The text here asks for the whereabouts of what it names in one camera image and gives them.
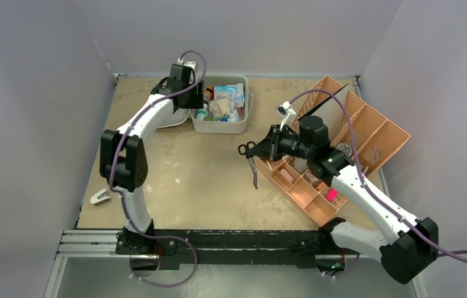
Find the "clear white cap bottle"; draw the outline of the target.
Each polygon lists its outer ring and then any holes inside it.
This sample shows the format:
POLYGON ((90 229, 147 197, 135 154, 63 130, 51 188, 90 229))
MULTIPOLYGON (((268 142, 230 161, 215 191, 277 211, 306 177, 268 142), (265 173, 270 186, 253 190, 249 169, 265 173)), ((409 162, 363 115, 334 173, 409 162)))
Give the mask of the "clear white cap bottle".
POLYGON ((204 120, 208 116, 208 110, 207 109, 198 109, 195 115, 195 119, 197 120, 204 120))

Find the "black handled scissors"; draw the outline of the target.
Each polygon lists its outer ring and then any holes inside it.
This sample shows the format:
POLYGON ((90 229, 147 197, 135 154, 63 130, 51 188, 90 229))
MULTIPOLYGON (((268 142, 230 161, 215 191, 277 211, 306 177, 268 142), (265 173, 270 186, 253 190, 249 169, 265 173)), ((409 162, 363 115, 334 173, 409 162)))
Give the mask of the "black handled scissors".
POLYGON ((253 186, 257 190, 258 189, 258 171, 256 169, 256 164, 254 160, 254 156, 250 154, 250 149, 255 147, 256 143, 254 141, 249 141, 247 143, 240 144, 237 147, 238 154, 244 156, 251 168, 253 174, 253 186))

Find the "white sponge pad stack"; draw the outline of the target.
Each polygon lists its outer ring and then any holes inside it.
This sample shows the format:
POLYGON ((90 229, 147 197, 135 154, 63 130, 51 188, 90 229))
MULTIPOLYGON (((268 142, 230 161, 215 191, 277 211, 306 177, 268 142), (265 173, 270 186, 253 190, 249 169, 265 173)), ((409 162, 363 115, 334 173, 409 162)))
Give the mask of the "white sponge pad stack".
POLYGON ((229 98, 214 99, 209 103, 209 111, 214 117, 223 118, 228 116, 231 109, 229 98))

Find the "grey medicine case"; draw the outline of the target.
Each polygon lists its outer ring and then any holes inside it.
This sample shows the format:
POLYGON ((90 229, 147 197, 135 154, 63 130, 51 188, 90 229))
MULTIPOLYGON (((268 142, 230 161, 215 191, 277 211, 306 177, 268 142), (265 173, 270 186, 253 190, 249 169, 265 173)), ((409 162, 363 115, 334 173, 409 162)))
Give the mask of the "grey medicine case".
POLYGON ((239 74, 208 74, 204 78, 204 105, 200 109, 179 109, 161 128, 191 120, 200 133, 240 134, 246 130, 253 103, 249 82, 239 74))

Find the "clear bag of sachets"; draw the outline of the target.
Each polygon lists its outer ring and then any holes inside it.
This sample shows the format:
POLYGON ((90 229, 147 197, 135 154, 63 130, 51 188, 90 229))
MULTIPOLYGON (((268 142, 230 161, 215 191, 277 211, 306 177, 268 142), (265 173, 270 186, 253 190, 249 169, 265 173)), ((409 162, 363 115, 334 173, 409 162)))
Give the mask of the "clear bag of sachets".
POLYGON ((238 110, 236 108, 231 109, 227 116, 227 121, 238 122, 239 120, 240 120, 240 116, 239 116, 238 110))

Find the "white blue mask packet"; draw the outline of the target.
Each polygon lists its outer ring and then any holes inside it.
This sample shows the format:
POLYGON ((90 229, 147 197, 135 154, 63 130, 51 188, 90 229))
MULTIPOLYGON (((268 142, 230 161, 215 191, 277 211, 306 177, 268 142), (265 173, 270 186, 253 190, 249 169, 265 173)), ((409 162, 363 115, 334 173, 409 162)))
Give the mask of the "white blue mask packet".
POLYGON ((226 85, 230 108, 243 107, 245 104, 245 88, 243 83, 226 85))

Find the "brown bottle orange cap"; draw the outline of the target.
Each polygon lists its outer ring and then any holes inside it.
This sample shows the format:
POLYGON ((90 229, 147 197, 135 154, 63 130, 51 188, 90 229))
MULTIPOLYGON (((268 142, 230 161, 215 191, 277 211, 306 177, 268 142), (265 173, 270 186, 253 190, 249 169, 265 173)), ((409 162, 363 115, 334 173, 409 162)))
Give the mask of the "brown bottle orange cap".
POLYGON ((203 101, 206 105, 208 105, 214 99, 214 87, 207 86, 203 90, 203 101))

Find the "small green box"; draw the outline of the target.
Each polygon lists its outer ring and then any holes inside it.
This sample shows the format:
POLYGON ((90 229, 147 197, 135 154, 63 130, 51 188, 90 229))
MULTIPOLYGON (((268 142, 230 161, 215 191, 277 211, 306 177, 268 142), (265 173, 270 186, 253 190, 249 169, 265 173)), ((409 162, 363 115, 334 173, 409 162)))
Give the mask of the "small green box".
POLYGON ((219 122, 220 118, 218 118, 218 117, 205 117, 204 120, 205 121, 219 122))

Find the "blue clear wipes packet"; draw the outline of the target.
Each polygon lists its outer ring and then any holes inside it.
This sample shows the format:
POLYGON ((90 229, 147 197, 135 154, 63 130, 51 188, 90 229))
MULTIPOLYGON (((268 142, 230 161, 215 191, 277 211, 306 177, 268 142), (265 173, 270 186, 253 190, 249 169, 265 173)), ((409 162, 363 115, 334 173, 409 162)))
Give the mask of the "blue clear wipes packet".
POLYGON ((215 100, 229 98, 235 95, 235 89, 232 86, 214 86, 215 100))

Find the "red fabric pouch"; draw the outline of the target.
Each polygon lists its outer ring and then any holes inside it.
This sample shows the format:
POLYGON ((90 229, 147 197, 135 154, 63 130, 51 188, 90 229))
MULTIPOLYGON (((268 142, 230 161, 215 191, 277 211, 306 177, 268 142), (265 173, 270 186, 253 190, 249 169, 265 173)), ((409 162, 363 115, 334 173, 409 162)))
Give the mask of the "red fabric pouch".
POLYGON ((237 114, 238 114, 238 120, 242 121, 244 119, 244 108, 237 107, 236 111, 237 111, 237 114))

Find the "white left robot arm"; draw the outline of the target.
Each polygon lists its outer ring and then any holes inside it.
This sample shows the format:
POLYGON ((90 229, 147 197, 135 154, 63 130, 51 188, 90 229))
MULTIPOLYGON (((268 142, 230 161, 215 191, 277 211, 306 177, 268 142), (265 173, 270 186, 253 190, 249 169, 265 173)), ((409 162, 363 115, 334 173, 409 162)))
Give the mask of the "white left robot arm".
POLYGON ((196 75, 194 63, 173 64, 135 115, 101 135, 99 172, 109 189, 119 195, 125 216, 119 241, 141 254, 151 252, 159 239, 144 198, 148 175, 145 143, 178 110, 204 106, 203 81, 203 76, 196 75))

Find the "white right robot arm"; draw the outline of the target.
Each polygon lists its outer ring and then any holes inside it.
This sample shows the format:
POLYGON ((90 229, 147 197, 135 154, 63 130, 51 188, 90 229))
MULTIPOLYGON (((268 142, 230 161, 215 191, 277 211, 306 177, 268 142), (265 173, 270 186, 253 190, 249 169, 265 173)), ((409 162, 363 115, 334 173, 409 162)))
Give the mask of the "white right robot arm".
POLYGON ((286 155, 307 162, 311 173, 359 207, 378 232, 336 223, 319 235, 321 249, 333 253, 349 248, 379 261, 393 280, 407 284, 438 258, 438 225, 429 217, 419 219, 370 185, 358 167, 342 151, 331 146, 328 128, 317 116, 305 116, 300 132, 274 124, 264 146, 271 161, 286 155))

